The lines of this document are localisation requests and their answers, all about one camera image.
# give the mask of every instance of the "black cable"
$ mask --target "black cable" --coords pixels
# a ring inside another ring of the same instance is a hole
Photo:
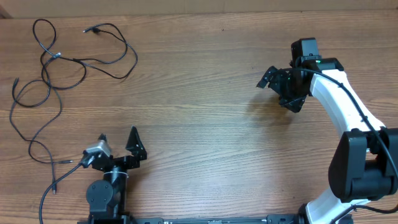
[[[64,174],[62,177],[60,177],[58,180],[56,180],[54,183],[52,183],[49,187],[47,187],[47,189],[45,190],[42,199],[40,201],[40,206],[39,206],[39,222],[40,224],[43,224],[43,216],[42,216],[42,211],[43,211],[43,204],[44,204],[44,199],[45,196],[47,196],[48,192],[51,190],[51,188],[56,185],[57,183],[59,183],[61,180],[63,180],[64,178],[66,178],[67,176],[69,176],[71,173],[75,172],[79,167],[81,166],[80,162],[79,164],[77,164],[72,170],[70,170],[69,172],[67,172],[66,174]]]
[[[390,152],[388,151],[387,146],[384,144],[384,141],[379,136],[379,133],[374,129],[374,127],[369,122],[368,117],[363,113],[361,107],[358,105],[358,102],[355,100],[354,96],[344,86],[344,84],[340,83],[339,81],[335,80],[334,78],[332,78],[332,77],[330,77],[328,75],[325,75],[322,72],[318,72],[318,71],[311,70],[311,69],[306,69],[306,68],[284,68],[284,69],[280,69],[278,71],[293,71],[293,70],[315,73],[317,75],[322,76],[323,78],[328,79],[329,81],[331,81],[333,83],[336,83],[342,90],[344,90],[344,92],[348,95],[350,100],[353,102],[355,108],[357,109],[357,111],[358,111],[359,115],[361,116],[362,120],[365,122],[366,126],[371,130],[373,135],[375,135],[375,137],[377,138],[377,141],[380,144],[383,153],[387,157],[387,160],[388,160],[389,164],[391,165],[392,170],[394,171],[395,177],[398,179],[397,167],[394,164],[394,161],[392,160],[392,157],[390,155]],[[352,206],[350,206],[350,208],[347,208],[342,214],[340,214],[339,216],[334,218],[331,221],[331,223],[336,223],[340,218],[343,218],[345,215],[349,214],[349,212],[351,212],[352,210],[356,210],[357,208],[363,208],[363,209],[367,209],[367,210],[370,210],[370,211],[373,211],[373,212],[383,213],[383,214],[391,214],[391,213],[398,212],[398,204],[397,204],[397,206],[395,208],[390,209],[390,210],[383,210],[383,209],[373,208],[373,207],[366,206],[366,205],[352,205]]]
[[[39,38],[38,38],[37,35],[36,35],[35,28],[36,28],[37,23],[40,22],[40,21],[43,21],[43,22],[46,22],[46,23],[50,24],[50,25],[51,25],[51,28],[53,29],[53,32],[54,32],[54,37],[53,37],[52,42],[50,43],[50,45],[49,45],[48,47],[45,47],[45,46],[43,45],[43,43],[41,43],[41,41],[39,40]],[[115,28],[115,29],[117,30],[117,32],[119,33],[119,35],[121,36],[121,38],[119,38],[118,36],[114,35],[112,32],[108,32],[108,31],[105,31],[105,30],[100,30],[100,29],[98,28],[99,26],[111,26],[111,27]],[[13,86],[12,86],[12,98],[14,99],[14,102],[13,102],[13,104],[12,104],[12,106],[11,106],[10,115],[9,115],[10,123],[11,123],[12,127],[17,131],[18,135],[19,135],[24,141],[28,141],[28,142],[29,142],[29,147],[28,147],[28,154],[29,154],[29,156],[30,156],[33,160],[35,160],[35,161],[37,161],[37,162],[39,162],[39,163],[42,163],[42,164],[51,164],[51,167],[52,167],[52,180],[53,180],[53,182],[55,182],[54,164],[67,164],[67,163],[71,163],[71,162],[73,162],[73,161],[71,161],[71,160],[53,161],[52,154],[51,154],[51,152],[49,151],[49,149],[48,149],[43,143],[41,143],[40,141],[37,141],[37,140],[35,140],[35,139],[36,139],[36,137],[39,135],[39,133],[41,132],[41,130],[43,130],[46,126],[48,126],[52,121],[54,121],[55,119],[57,119],[57,118],[61,115],[61,113],[62,113],[62,100],[61,100],[61,97],[60,97],[60,95],[58,94],[58,91],[57,91],[57,90],[67,90],[67,89],[71,89],[71,88],[74,88],[74,87],[76,87],[77,85],[79,85],[79,84],[86,78],[86,74],[87,74],[87,68],[86,68],[86,67],[90,67],[90,68],[97,69],[97,70],[99,70],[99,71],[101,71],[101,72],[103,72],[103,73],[105,73],[105,74],[107,74],[107,75],[109,75],[109,76],[111,76],[111,77],[113,77],[113,78],[123,79],[123,78],[127,78],[127,77],[131,74],[132,70],[135,68],[135,66],[137,65],[137,62],[138,62],[137,52],[133,49],[133,47],[131,47],[131,45],[130,45],[129,43],[127,43],[127,41],[126,41],[126,39],[124,38],[124,36],[122,35],[122,33],[120,32],[120,30],[119,30],[115,25],[110,24],[110,23],[98,24],[98,25],[95,25],[95,26],[92,26],[92,27],[87,28],[84,32],[88,32],[88,31],[91,31],[91,30],[92,30],[94,33],[104,32],[104,33],[107,33],[107,34],[111,34],[113,37],[115,37],[115,38],[117,38],[118,40],[120,40],[121,42],[123,42],[124,45],[126,46],[126,48],[125,48],[124,52],[122,53],[122,55],[121,55],[119,58],[117,58],[116,60],[107,62],[107,61],[103,61],[103,60],[99,60],[99,59],[95,59],[95,58],[75,59],[75,58],[66,58],[66,57],[62,57],[62,56],[61,56],[61,53],[54,54],[54,53],[52,53],[52,52],[50,51],[50,49],[51,49],[51,47],[54,45],[54,43],[55,43],[55,41],[56,41],[56,39],[57,39],[57,31],[55,30],[54,25],[53,25],[50,21],[48,21],[48,20],[46,20],[46,19],[37,19],[37,20],[33,23],[32,32],[33,32],[33,35],[34,35],[35,40],[36,40],[36,41],[39,43],[39,45],[44,49],[43,53],[42,53],[41,56],[40,56],[40,63],[41,63],[41,65],[42,65],[42,71],[41,71],[41,77],[42,77],[42,79],[41,79],[41,80],[32,80],[32,81],[28,82],[27,84],[25,84],[25,85],[22,87],[22,89],[19,91],[19,93],[17,94],[17,96],[15,96],[15,90],[16,90],[16,86],[17,86],[17,84],[18,84],[18,82],[19,82],[19,78],[16,78],[16,80],[14,81],[14,84],[13,84]],[[134,62],[134,65],[131,67],[131,69],[127,72],[127,74],[125,74],[125,75],[122,76],[122,77],[116,77],[116,76],[114,76],[114,75],[112,75],[112,74],[110,74],[110,73],[108,73],[108,72],[106,72],[106,71],[104,71],[104,70],[102,70],[102,69],[100,69],[100,68],[97,68],[97,67],[95,67],[95,66],[93,66],[93,65],[90,65],[90,64],[88,64],[88,63],[82,62],[82,61],[84,61],[84,60],[94,60],[94,61],[97,61],[97,62],[100,62],[100,63],[103,63],[103,64],[115,63],[115,62],[120,61],[120,60],[127,54],[128,48],[130,48],[130,49],[134,52],[134,55],[135,55],[135,57],[136,57],[136,61]],[[45,56],[46,54],[51,55],[51,57],[50,57],[47,61],[44,62],[44,61],[43,61],[43,58],[44,58],[44,56]],[[61,86],[54,86],[54,85],[51,84],[50,74],[49,74],[49,72],[48,72],[48,70],[47,70],[47,67],[48,67],[48,65],[49,65],[51,62],[53,62],[54,60],[56,60],[56,59],[58,59],[58,58],[60,58],[60,59],[62,59],[62,60],[67,60],[67,61],[70,61],[70,62],[79,63],[79,64],[84,68],[84,72],[83,72],[82,77],[81,77],[80,80],[79,80],[78,82],[76,82],[74,85],[67,86],[67,87],[61,87]],[[40,101],[40,102],[38,102],[38,103],[36,103],[36,104],[33,104],[33,105],[27,105],[27,104],[21,103],[19,100],[20,100],[21,97],[22,97],[22,92],[25,90],[25,88],[26,88],[28,85],[30,85],[30,84],[32,84],[32,83],[35,83],[35,82],[44,82],[44,83],[48,86],[48,88],[47,88],[47,94],[46,94],[45,98],[44,98],[42,101]],[[12,121],[12,113],[14,112],[14,109],[15,109],[16,105],[18,104],[18,105],[20,105],[20,106],[22,106],[22,107],[25,107],[25,108],[34,108],[34,107],[36,107],[36,106],[40,106],[40,105],[42,105],[44,102],[46,102],[46,101],[48,100],[48,98],[49,98],[49,96],[50,96],[50,93],[51,93],[51,89],[55,92],[55,94],[57,95],[58,100],[59,100],[59,102],[60,102],[60,110],[59,110],[58,114],[57,114],[56,116],[54,116],[50,121],[48,121],[45,125],[43,125],[43,126],[34,134],[34,137],[33,137],[32,139],[27,139],[27,138],[25,138],[25,137],[21,134],[21,132],[18,130],[18,128],[16,127],[16,125],[13,123],[13,121]],[[35,158],[35,157],[32,155],[32,153],[31,153],[31,148],[32,148],[32,145],[33,145],[34,142],[37,143],[37,144],[40,144],[40,145],[47,151],[47,154],[48,154],[49,157],[50,157],[50,161],[49,161],[49,162],[47,162],[47,161],[41,161],[40,159]],[[54,193],[56,192],[56,187],[57,187],[56,184],[54,184],[54,185],[53,185],[53,192],[54,192]]]

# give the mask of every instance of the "cable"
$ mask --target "cable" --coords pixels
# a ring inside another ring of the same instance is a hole
[[[54,183],[52,183],[49,187],[47,187],[47,189],[45,190],[42,199],[40,201],[40,206],[39,206],[39,222],[40,224],[43,224],[43,216],[42,216],[42,211],[43,211],[43,204],[44,204],[44,199],[45,196],[47,196],[48,192],[50,191],[50,189],[57,183],[59,183],[61,180],[63,180],[64,178],[66,178],[67,176],[69,176],[71,173],[75,172],[79,167],[81,166],[80,162],[79,164],[77,164],[72,170],[70,170],[69,172],[67,172],[66,174],[64,174],[62,177],[60,177],[58,180],[56,180]]]
[[[50,24],[51,28],[53,29],[54,37],[53,37],[52,42],[50,43],[50,45],[49,45],[48,47],[45,47],[45,46],[43,45],[43,43],[41,43],[41,41],[39,40],[39,38],[38,38],[37,35],[36,35],[35,28],[36,28],[37,23],[40,22],[40,21],[46,22],[46,23]],[[114,35],[112,32],[108,32],[108,31],[105,31],[105,30],[100,30],[100,29],[98,28],[98,27],[100,27],[100,26],[111,26],[111,27],[115,28],[115,29],[117,30],[117,32],[119,33],[119,35],[121,36],[121,38],[119,38],[118,36]],[[122,35],[122,33],[120,32],[120,30],[119,30],[115,25],[110,24],[110,23],[98,24],[98,25],[89,27],[89,28],[87,28],[87,29],[84,30],[84,32],[88,32],[88,31],[93,31],[93,32],[96,33],[96,34],[99,33],[99,32],[104,32],[104,33],[106,33],[106,34],[111,34],[113,37],[117,38],[118,40],[120,40],[121,42],[124,43],[124,45],[126,46],[124,52],[122,53],[122,55],[121,55],[119,58],[117,58],[116,60],[110,61],[110,62],[103,61],[103,60],[100,60],[100,59],[95,59],[95,58],[83,58],[83,59],[66,58],[66,57],[62,57],[60,52],[54,54],[53,52],[50,51],[50,49],[51,49],[51,47],[54,45],[55,41],[57,40],[57,31],[55,30],[54,25],[53,25],[50,21],[48,21],[48,20],[46,20],[46,19],[37,19],[37,20],[33,23],[32,32],[33,32],[33,35],[34,35],[35,40],[36,40],[36,41],[39,43],[39,45],[44,49],[43,53],[42,53],[41,56],[40,56],[40,63],[41,63],[41,65],[42,65],[42,71],[41,71],[41,78],[42,78],[42,79],[41,79],[41,80],[32,80],[32,81],[28,82],[27,84],[25,84],[25,85],[22,87],[22,89],[19,91],[19,93],[17,94],[17,96],[16,96],[16,94],[15,94],[15,91],[16,91],[17,84],[19,83],[19,78],[16,78],[15,81],[14,81],[14,84],[12,85],[12,93],[11,93],[11,95],[12,95],[12,98],[14,99],[14,102],[13,102],[13,104],[12,104],[12,106],[11,106],[11,109],[10,109],[10,115],[9,115],[10,123],[11,123],[12,127],[16,130],[16,132],[18,133],[18,135],[19,135],[24,141],[28,141],[28,142],[29,142],[29,147],[28,147],[28,154],[29,154],[29,156],[30,156],[33,160],[35,160],[36,162],[39,162],[39,163],[42,163],[42,164],[51,164],[51,169],[52,169],[52,182],[53,182],[53,183],[55,182],[54,164],[68,164],[68,163],[71,163],[71,162],[73,162],[73,161],[72,161],[72,160],[53,161],[52,154],[51,154],[51,152],[49,151],[49,149],[47,148],[47,146],[45,146],[43,143],[41,143],[40,141],[37,141],[37,140],[35,140],[35,139],[36,139],[36,137],[39,135],[39,133],[40,133],[46,126],[48,126],[52,121],[54,121],[55,119],[57,119],[57,118],[61,115],[61,113],[62,113],[62,106],[63,106],[63,105],[62,105],[62,100],[61,100],[61,97],[60,97],[60,95],[58,94],[58,91],[57,91],[57,90],[68,90],[68,89],[74,88],[74,87],[76,87],[77,85],[79,85],[79,84],[86,78],[87,67],[90,67],[90,68],[94,68],[94,69],[96,69],[96,70],[99,70],[99,71],[101,71],[101,72],[103,72],[103,73],[105,73],[105,74],[111,76],[112,78],[123,79],[123,78],[127,78],[127,77],[131,74],[132,70],[136,67],[137,62],[138,62],[138,55],[137,55],[137,52],[133,49],[133,47],[132,47],[129,43],[127,43],[127,41],[126,41],[126,39],[124,38],[124,36]],[[110,74],[110,73],[108,73],[108,72],[106,72],[106,71],[104,71],[104,70],[102,70],[102,69],[100,69],[100,68],[97,68],[97,67],[95,67],[95,66],[93,66],[93,65],[90,65],[90,64],[88,64],[88,63],[83,62],[84,60],[94,60],[94,61],[97,61],[97,62],[100,62],[100,63],[103,63],[103,64],[115,63],[115,62],[118,62],[118,61],[120,61],[121,59],[124,58],[124,56],[127,54],[128,48],[130,48],[130,49],[134,52],[134,55],[135,55],[136,60],[135,60],[135,62],[134,62],[134,65],[133,65],[133,66],[131,67],[131,69],[127,72],[127,74],[125,74],[125,75],[123,75],[123,76],[121,76],[121,77],[114,76],[114,75],[112,75],[112,74]],[[44,58],[44,56],[45,56],[46,54],[51,55],[51,57],[50,57],[47,61],[44,62],[43,58]],[[54,86],[54,85],[52,85],[51,80],[50,80],[50,74],[49,74],[49,72],[48,72],[48,70],[47,70],[47,67],[48,67],[48,65],[50,65],[51,62],[53,62],[54,60],[56,60],[56,59],[58,59],[58,58],[60,58],[60,59],[62,59],[62,60],[67,60],[67,61],[69,61],[69,62],[79,63],[79,64],[84,68],[83,75],[81,76],[81,78],[80,78],[80,80],[79,80],[78,82],[76,82],[75,84],[73,84],[73,85],[71,85],[71,86],[66,86],[66,87],[63,87],[63,86]],[[43,83],[45,83],[45,84],[47,85],[47,94],[46,94],[46,96],[44,97],[44,99],[43,99],[42,101],[40,101],[40,102],[38,102],[38,103],[35,103],[35,104],[32,104],[32,105],[27,105],[27,104],[21,103],[19,100],[20,100],[20,99],[22,98],[22,96],[23,96],[22,92],[25,90],[25,88],[26,88],[28,85],[30,85],[30,84],[32,84],[32,83],[35,83],[35,82],[43,82]],[[59,100],[59,102],[60,102],[60,110],[59,110],[58,114],[55,115],[52,119],[50,119],[50,121],[48,121],[45,125],[43,125],[43,126],[34,134],[34,137],[33,137],[32,139],[27,139],[27,138],[25,138],[25,137],[22,135],[22,133],[18,130],[18,128],[17,128],[17,126],[14,124],[14,122],[12,121],[12,113],[14,112],[14,109],[15,109],[16,105],[18,104],[18,105],[20,105],[20,106],[22,106],[22,107],[25,107],[25,108],[34,108],[34,107],[36,107],[36,106],[40,106],[40,105],[42,105],[43,103],[45,103],[45,102],[48,100],[48,98],[49,98],[49,96],[50,96],[50,93],[51,93],[51,90],[53,90],[53,91],[55,92],[55,94],[56,94],[56,96],[57,96],[57,98],[58,98],[58,100]],[[47,162],[47,161],[42,161],[42,160],[40,160],[40,159],[38,159],[38,158],[36,158],[36,157],[34,157],[34,156],[32,155],[31,149],[32,149],[33,143],[37,143],[37,144],[41,145],[41,146],[47,151],[47,154],[48,154],[49,157],[50,157],[50,161],[49,161],[49,162]],[[57,191],[57,185],[54,184],[54,185],[53,185],[53,193],[55,194],[56,191]]]
[[[375,135],[375,137],[377,138],[378,143],[381,146],[381,149],[383,151],[383,153],[385,154],[385,156],[387,157],[387,160],[389,162],[389,164],[392,167],[392,170],[394,171],[394,175],[395,177],[398,179],[398,171],[397,171],[397,167],[394,164],[394,161],[392,160],[392,157],[390,155],[390,152],[388,151],[387,146],[384,144],[383,140],[381,139],[381,137],[379,136],[379,133],[374,129],[374,127],[371,125],[371,123],[368,120],[368,117],[363,113],[361,107],[358,105],[358,102],[355,100],[354,96],[351,94],[351,92],[344,86],[343,83],[340,83],[339,81],[335,80],[334,78],[325,75],[322,72],[318,72],[315,70],[311,70],[311,69],[306,69],[306,68],[284,68],[284,69],[280,69],[278,71],[293,71],[293,70],[297,70],[297,71],[303,71],[303,72],[311,72],[311,73],[315,73],[317,75],[322,76],[323,78],[328,79],[329,81],[336,83],[342,90],[344,90],[344,92],[348,95],[348,97],[350,98],[350,100],[353,102],[355,108],[357,109],[359,115],[361,116],[361,118],[363,119],[363,121],[365,122],[366,126],[371,130],[371,132],[373,133],[373,135]],[[383,214],[391,214],[391,213],[395,213],[398,212],[398,204],[395,208],[390,209],[390,210],[383,210],[383,209],[378,209],[378,208],[373,208],[370,206],[366,206],[366,205],[352,205],[350,206],[350,208],[347,208],[342,214],[340,214],[339,216],[337,216],[336,218],[334,218],[331,223],[336,223],[340,218],[343,218],[345,215],[349,214],[349,212],[351,212],[352,210],[356,210],[357,208],[363,208],[363,209],[367,209],[373,212],[377,212],[377,213],[383,213]]]

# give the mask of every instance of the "tangled cable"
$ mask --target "tangled cable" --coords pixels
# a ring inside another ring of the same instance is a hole
[[[48,47],[45,47],[45,46],[43,45],[43,43],[41,43],[41,41],[37,38],[36,31],[35,31],[35,27],[36,27],[36,24],[37,24],[39,21],[47,22],[48,24],[51,25],[51,27],[52,27],[52,29],[53,29],[53,31],[54,31],[54,38],[53,38],[51,44],[50,44]],[[108,31],[99,29],[98,27],[101,27],[101,26],[111,26],[111,27],[115,28],[115,29],[117,30],[117,32],[119,33],[119,35],[120,35],[121,38],[118,37],[118,36],[116,36],[116,35],[114,35],[112,32],[108,32]],[[57,185],[56,185],[56,180],[55,180],[54,164],[68,164],[68,163],[71,163],[71,162],[73,162],[73,161],[72,161],[72,160],[53,161],[52,154],[51,154],[50,150],[49,150],[43,143],[41,143],[40,141],[35,140],[35,139],[36,139],[36,137],[39,135],[39,133],[40,133],[46,126],[48,126],[52,121],[54,121],[55,119],[57,119],[57,118],[61,115],[61,113],[62,113],[62,100],[61,100],[61,97],[60,97],[60,95],[59,95],[59,93],[58,93],[57,90],[68,90],[68,89],[74,88],[74,87],[76,87],[77,85],[79,85],[79,84],[86,78],[87,67],[97,69],[98,71],[101,71],[101,72],[103,72],[103,73],[109,75],[109,76],[112,77],[112,78],[116,78],[116,79],[127,78],[127,77],[131,74],[131,72],[133,71],[133,69],[136,67],[136,65],[137,65],[137,62],[138,62],[138,55],[137,55],[137,52],[133,49],[133,47],[131,47],[131,45],[130,45],[129,43],[127,43],[126,39],[123,37],[123,35],[122,35],[122,33],[120,32],[120,30],[119,30],[115,25],[110,24],[110,23],[97,24],[97,25],[92,26],[92,27],[89,27],[89,28],[87,28],[87,29],[85,29],[85,30],[83,31],[84,33],[85,33],[85,32],[89,32],[89,31],[93,31],[95,34],[98,34],[98,33],[100,33],[100,32],[104,32],[104,33],[106,33],[106,34],[111,34],[113,37],[117,38],[118,40],[120,40],[121,42],[124,43],[124,45],[126,46],[126,48],[125,48],[124,52],[122,53],[122,55],[121,55],[119,58],[117,58],[116,60],[113,60],[113,61],[110,61],[110,62],[107,62],[107,61],[104,61],[104,60],[100,60],[100,59],[96,59],[96,58],[81,58],[81,59],[66,58],[66,57],[62,57],[60,52],[59,52],[59,53],[56,53],[56,54],[52,53],[52,52],[50,51],[50,49],[51,49],[51,47],[54,45],[54,43],[55,43],[55,41],[56,41],[56,39],[57,39],[57,31],[55,30],[54,25],[53,25],[50,21],[48,21],[48,20],[46,20],[46,19],[37,19],[37,20],[33,23],[32,31],[33,31],[33,35],[34,35],[34,37],[35,37],[35,40],[36,40],[36,41],[39,43],[39,45],[44,49],[42,55],[40,56],[40,63],[42,64],[42,71],[41,71],[41,77],[42,77],[42,79],[41,79],[41,80],[32,80],[32,81],[26,83],[26,84],[22,87],[22,89],[19,91],[19,93],[17,94],[17,96],[15,96],[15,91],[16,91],[16,87],[17,87],[18,82],[19,82],[19,78],[16,78],[16,79],[15,79],[14,84],[12,85],[12,98],[14,99],[14,102],[13,102],[13,104],[12,104],[12,106],[11,106],[11,109],[10,109],[9,120],[10,120],[10,123],[11,123],[12,127],[17,131],[17,133],[19,134],[19,136],[20,136],[24,141],[28,141],[28,142],[29,142],[29,146],[28,146],[28,154],[29,154],[29,156],[30,156],[33,160],[35,160],[35,161],[37,161],[37,162],[39,162],[39,163],[42,163],[42,164],[51,164],[51,169],[52,169],[52,182],[53,182],[53,184],[52,184],[52,186],[53,186],[52,189],[53,189],[53,194],[55,194],[56,191],[57,191]],[[104,70],[102,70],[102,69],[100,69],[100,68],[97,68],[97,67],[94,66],[94,65],[90,65],[90,64],[88,64],[88,63],[83,62],[83,61],[93,60],[93,61],[96,61],[96,62],[99,62],[99,63],[103,63],[103,64],[115,63],[115,62],[120,61],[122,58],[124,58],[124,56],[127,54],[128,48],[130,48],[130,49],[134,52],[136,61],[134,62],[134,65],[130,68],[130,70],[127,72],[127,74],[123,75],[122,77],[116,77],[116,76],[114,76],[114,75],[112,75],[112,74],[110,74],[110,73],[108,73],[108,72],[106,72],[106,71],[104,71]],[[45,54],[49,54],[49,55],[51,55],[51,57],[50,57],[46,62],[43,62],[43,58],[44,58],[44,55],[45,55]],[[76,82],[74,85],[71,85],[71,86],[60,87],[60,86],[54,86],[54,85],[52,85],[52,84],[51,84],[51,81],[50,81],[49,72],[47,71],[47,67],[48,67],[48,65],[49,65],[51,62],[53,62],[53,61],[56,60],[56,59],[62,59],[62,60],[70,61],[70,62],[79,63],[79,64],[84,68],[84,74],[83,74],[83,76],[80,78],[80,80],[79,80],[78,82]],[[47,85],[48,88],[47,88],[47,94],[46,94],[45,98],[44,98],[42,101],[40,101],[39,103],[36,103],[36,104],[33,104],[33,105],[27,105],[27,104],[21,103],[21,102],[20,102],[20,99],[21,99],[21,96],[22,96],[22,95],[21,95],[22,92],[25,90],[25,88],[26,88],[27,86],[29,86],[30,84],[35,83],[35,82],[43,82],[43,83],[45,83],[45,84]],[[42,105],[44,102],[46,102],[46,101],[48,100],[48,98],[49,98],[49,96],[50,96],[50,93],[51,93],[51,90],[53,90],[53,91],[55,92],[55,94],[56,94],[56,96],[57,96],[57,98],[58,98],[58,100],[59,100],[59,102],[60,102],[60,110],[59,110],[58,114],[55,115],[52,119],[50,119],[50,121],[48,121],[45,125],[43,125],[43,126],[34,134],[34,136],[32,137],[32,139],[27,139],[27,138],[25,138],[25,137],[22,135],[22,133],[18,130],[18,128],[17,128],[17,126],[14,124],[14,122],[12,121],[12,113],[14,112],[14,109],[15,109],[16,105],[18,104],[18,105],[20,105],[20,106],[22,106],[22,107],[25,107],[25,108],[33,108],[33,107],[36,107],[36,106],[40,106],[40,105]],[[40,159],[38,159],[38,158],[36,158],[36,157],[34,157],[34,156],[32,155],[31,149],[32,149],[33,143],[37,143],[37,144],[41,145],[41,146],[47,151],[47,154],[49,155],[50,161],[42,161],[42,160],[40,160]]]

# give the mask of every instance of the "wooden surface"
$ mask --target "wooden surface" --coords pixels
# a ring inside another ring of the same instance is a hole
[[[6,18],[396,9],[398,0],[0,0]]]
[[[40,77],[42,49],[34,20],[1,20],[0,28],[0,223],[38,223],[50,167],[27,155],[27,143],[9,124],[11,87]],[[88,69],[87,79],[61,91],[64,111],[39,140],[56,159],[78,161],[87,145],[106,133],[115,155],[136,125],[149,153],[130,171],[127,208],[136,217],[258,217],[295,213],[328,186],[327,170],[337,133],[319,102],[309,98],[293,114],[277,105],[272,90],[255,88],[271,65],[288,67],[290,44],[316,37],[324,57],[344,65],[352,87],[388,127],[398,127],[398,10],[268,12],[184,16],[51,19],[58,41],[53,52],[66,57],[116,58],[117,40],[82,30],[116,24],[139,55],[137,68],[121,82]],[[42,40],[49,26],[38,26]],[[127,72],[132,53],[100,65]],[[80,67],[56,61],[53,83],[80,78]],[[44,85],[33,86],[25,102],[38,102]],[[58,111],[54,94],[38,108],[17,107],[14,121],[32,136]],[[46,157],[34,147],[36,156]],[[60,177],[74,164],[56,167]],[[76,223],[88,215],[85,192],[101,173],[79,169],[62,181],[44,206],[46,223]],[[371,205],[391,208],[398,197]],[[360,210],[356,223],[396,223],[398,214]]]

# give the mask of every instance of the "wall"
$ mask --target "wall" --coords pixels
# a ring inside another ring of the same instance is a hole
[[[397,9],[398,0],[0,0],[5,17]]]

